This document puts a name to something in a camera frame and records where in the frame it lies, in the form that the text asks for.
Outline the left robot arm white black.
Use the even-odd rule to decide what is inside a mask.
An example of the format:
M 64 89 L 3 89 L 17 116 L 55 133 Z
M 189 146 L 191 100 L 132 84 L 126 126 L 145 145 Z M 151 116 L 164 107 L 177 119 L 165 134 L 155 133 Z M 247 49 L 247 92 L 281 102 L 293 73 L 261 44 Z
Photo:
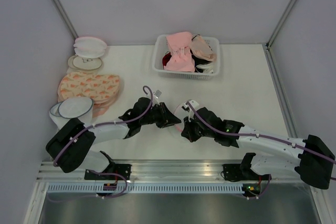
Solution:
M 165 103 L 141 97 L 116 121 L 85 126 L 78 118 L 69 120 L 47 143 L 46 151 L 64 173 L 83 168 L 91 176 L 108 180 L 117 171 L 116 163 L 105 151 L 93 151 L 93 145 L 131 138 L 145 125 L 163 129 L 180 123 Z

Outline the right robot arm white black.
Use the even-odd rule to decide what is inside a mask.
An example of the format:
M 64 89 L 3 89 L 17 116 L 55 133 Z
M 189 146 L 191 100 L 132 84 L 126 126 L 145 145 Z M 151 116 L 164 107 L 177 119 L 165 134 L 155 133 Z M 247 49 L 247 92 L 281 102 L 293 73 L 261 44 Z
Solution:
M 290 138 L 268 135 L 247 125 L 222 120 L 203 107 L 194 109 L 190 102 L 182 105 L 188 112 L 181 135 L 190 142 L 212 138 L 224 147 L 247 148 L 239 167 L 241 176 L 253 180 L 257 175 L 298 177 L 309 186 L 328 189 L 335 165 L 335 155 L 317 136 Z

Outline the white mesh laundry bag pink zipper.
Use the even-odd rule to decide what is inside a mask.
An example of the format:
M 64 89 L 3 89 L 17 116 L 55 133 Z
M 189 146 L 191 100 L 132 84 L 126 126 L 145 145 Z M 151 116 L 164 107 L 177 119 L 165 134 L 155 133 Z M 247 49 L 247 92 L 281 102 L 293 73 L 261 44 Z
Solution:
M 181 123 L 175 124 L 174 126 L 172 126 L 171 129 L 169 129 L 170 133 L 175 138 L 181 137 L 181 133 L 184 130 L 184 118 L 190 120 L 194 117 L 194 112 L 188 104 L 191 104 L 195 110 L 198 110 L 200 108 L 200 104 L 195 100 L 187 100 L 176 107 L 173 114 L 181 120 Z

